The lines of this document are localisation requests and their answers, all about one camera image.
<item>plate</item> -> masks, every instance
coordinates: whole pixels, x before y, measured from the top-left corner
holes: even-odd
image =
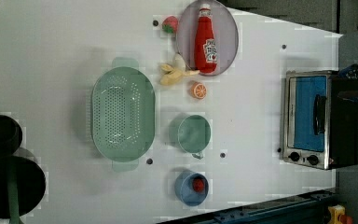
[[[216,70],[206,76],[216,76],[225,72],[234,62],[239,45],[237,24],[225,6],[214,0],[199,0],[190,4],[179,20],[176,45],[179,54],[185,59],[186,65],[191,69],[196,69],[194,44],[200,6],[204,3],[211,6],[213,34],[217,50]]]

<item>small red item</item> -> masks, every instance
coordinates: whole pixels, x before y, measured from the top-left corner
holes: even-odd
[[[340,215],[338,217],[338,220],[342,223],[342,224],[353,224],[353,219],[351,217],[348,217],[346,215]]]
[[[168,34],[176,34],[178,30],[178,19],[174,16],[170,16],[161,24],[162,30]]]
[[[199,26],[195,41],[194,60],[197,69],[203,74],[212,73],[217,66],[217,50],[209,4],[202,4],[200,7]]]
[[[205,189],[205,184],[201,178],[194,178],[193,180],[193,190],[197,193],[202,192]]]

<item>green cup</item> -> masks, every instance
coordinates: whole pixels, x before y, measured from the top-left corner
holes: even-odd
[[[200,160],[203,158],[202,150],[211,140],[211,126],[200,115],[174,119],[170,127],[170,139],[179,148]]]

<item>red object in cup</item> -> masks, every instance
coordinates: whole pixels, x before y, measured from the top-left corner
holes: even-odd
[[[205,189],[205,184],[203,182],[203,180],[199,177],[194,178],[193,180],[193,190],[196,191],[197,193],[202,192]]]

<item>toaster oven handle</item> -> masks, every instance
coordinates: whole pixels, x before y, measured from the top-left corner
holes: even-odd
[[[326,97],[317,94],[313,103],[313,132],[315,135],[324,133]]]

